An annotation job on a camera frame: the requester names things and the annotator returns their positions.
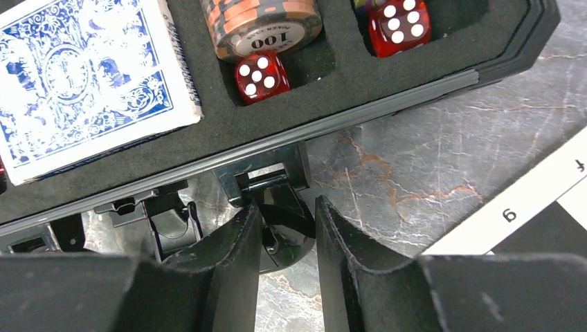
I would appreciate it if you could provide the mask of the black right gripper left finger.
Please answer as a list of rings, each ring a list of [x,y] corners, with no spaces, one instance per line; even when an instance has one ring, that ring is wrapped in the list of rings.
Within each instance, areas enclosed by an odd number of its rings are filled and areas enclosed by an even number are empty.
[[[2,331],[252,331],[262,216],[256,205],[194,245],[151,259],[1,258]]]

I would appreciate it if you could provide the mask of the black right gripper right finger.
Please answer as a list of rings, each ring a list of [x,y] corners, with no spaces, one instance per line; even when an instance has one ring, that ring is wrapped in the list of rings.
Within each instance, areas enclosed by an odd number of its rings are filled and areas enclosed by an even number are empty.
[[[406,257],[315,202],[326,331],[585,331],[586,259]]]

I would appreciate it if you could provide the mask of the black poker set case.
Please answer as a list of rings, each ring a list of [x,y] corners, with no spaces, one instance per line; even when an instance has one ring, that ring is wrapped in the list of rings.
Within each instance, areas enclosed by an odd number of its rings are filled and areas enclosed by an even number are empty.
[[[246,107],[228,66],[204,41],[198,3],[170,9],[205,119],[152,142],[1,196],[1,254],[84,251],[84,216],[121,231],[118,253],[165,259],[201,238],[194,175],[211,170],[229,201],[251,190],[277,194],[288,226],[271,217],[287,265],[311,248],[312,219],[300,191],[309,185],[304,141],[440,98],[477,89],[535,63],[560,20],[555,1],[429,1],[433,40],[384,59],[366,49],[366,26],[347,1],[321,1],[325,31],[285,56],[292,91]]]

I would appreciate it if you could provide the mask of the blue patterned card deck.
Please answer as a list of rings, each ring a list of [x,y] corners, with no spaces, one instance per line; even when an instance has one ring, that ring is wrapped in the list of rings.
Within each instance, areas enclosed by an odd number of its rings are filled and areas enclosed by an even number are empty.
[[[202,117],[166,1],[1,2],[1,162],[12,184]]]

